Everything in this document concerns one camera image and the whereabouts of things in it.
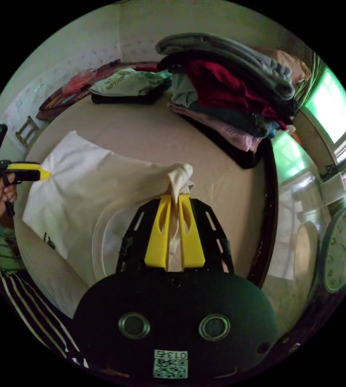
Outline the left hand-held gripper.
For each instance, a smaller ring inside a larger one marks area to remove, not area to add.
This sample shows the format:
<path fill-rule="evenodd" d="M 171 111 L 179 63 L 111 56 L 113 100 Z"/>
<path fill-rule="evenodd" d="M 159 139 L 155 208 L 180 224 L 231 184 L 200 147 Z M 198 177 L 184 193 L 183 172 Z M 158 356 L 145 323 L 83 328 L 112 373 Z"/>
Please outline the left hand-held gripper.
<path fill-rule="evenodd" d="M 0 160 L 0 180 L 4 187 L 18 185 L 22 182 L 37 182 L 49 178 L 51 175 L 42 169 L 37 162 Z"/>

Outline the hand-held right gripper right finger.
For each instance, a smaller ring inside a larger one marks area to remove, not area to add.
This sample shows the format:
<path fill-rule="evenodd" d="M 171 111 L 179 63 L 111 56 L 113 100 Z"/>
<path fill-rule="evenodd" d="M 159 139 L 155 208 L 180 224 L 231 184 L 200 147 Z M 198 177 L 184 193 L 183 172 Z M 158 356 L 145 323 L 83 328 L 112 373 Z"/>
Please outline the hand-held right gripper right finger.
<path fill-rule="evenodd" d="M 189 194 L 179 195 L 178 210 L 182 269 L 202 268 L 205 264 L 205 255 Z"/>

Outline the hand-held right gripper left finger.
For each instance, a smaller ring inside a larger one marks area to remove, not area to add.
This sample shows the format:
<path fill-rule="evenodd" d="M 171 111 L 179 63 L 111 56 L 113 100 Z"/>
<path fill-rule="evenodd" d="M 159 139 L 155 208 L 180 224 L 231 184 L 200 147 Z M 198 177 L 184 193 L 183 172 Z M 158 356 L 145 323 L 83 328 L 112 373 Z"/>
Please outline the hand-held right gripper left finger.
<path fill-rule="evenodd" d="M 168 269 L 170 246 L 171 196 L 162 195 L 152 222 L 149 243 L 145 254 L 145 264 L 151 268 Z"/>

